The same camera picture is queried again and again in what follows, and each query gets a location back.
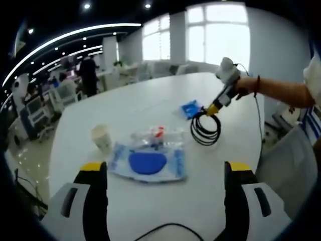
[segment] floor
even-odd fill
[[[25,141],[18,148],[9,146],[15,160],[35,181],[45,203],[49,201],[49,160],[57,125],[58,122],[53,125],[55,129],[49,133],[47,140]]]

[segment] person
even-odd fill
[[[65,73],[60,73],[59,76],[60,85],[68,84],[71,88],[77,93],[80,90],[80,86],[75,83],[72,79],[67,79],[67,75]]]
[[[258,92],[282,101],[291,107],[308,108],[321,106],[321,60],[315,52],[310,64],[303,71],[303,83],[283,82],[273,79],[244,77],[236,83],[236,90]],[[321,139],[313,146],[318,170],[321,170]]]
[[[80,64],[78,74],[82,78],[83,87],[88,97],[97,94],[97,68],[98,66],[96,65],[95,61],[89,56],[85,57]]]

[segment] white wall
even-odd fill
[[[249,72],[280,81],[303,82],[303,69],[308,65],[309,46],[306,33],[287,19],[275,14],[247,8],[250,29]],[[171,61],[186,61],[185,13],[171,15]],[[119,43],[119,54],[126,64],[142,62],[141,29]],[[215,71],[216,67],[200,64],[200,71]],[[272,114],[285,105],[266,97],[265,120],[274,123]]]
[[[303,69],[310,60],[305,32],[292,22],[269,12],[247,8],[251,52],[249,72],[282,81],[303,82]],[[265,97],[265,120],[285,104]]]
[[[142,62],[142,29],[129,35],[118,43],[119,58],[125,64]]]
[[[116,51],[116,37],[107,37],[103,39],[103,56],[104,56],[104,64],[105,70],[113,67],[113,63],[117,59],[117,51]]]

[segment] office desk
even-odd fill
[[[148,185],[108,174],[108,232],[111,240],[134,240],[156,226],[178,222],[205,240],[213,240],[225,227],[224,162],[245,162],[253,171],[258,164],[261,137],[255,99],[251,94],[233,100],[220,111],[221,136],[210,147],[196,143],[189,132],[190,121],[173,112],[194,99],[208,106],[222,87],[212,73],[169,76],[117,88],[67,107],[51,152],[50,196],[66,182],[73,182],[83,164],[101,158],[90,138],[97,124],[109,126],[113,141],[151,126],[182,127],[187,131],[186,181]],[[263,130],[263,96],[258,94],[257,99]],[[167,227],[148,240],[195,237],[179,227]]]

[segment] white sleeve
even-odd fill
[[[321,106],[321,62],[317,53],[311,59],[309,66],[304,69],[303,77],[312,98]]]

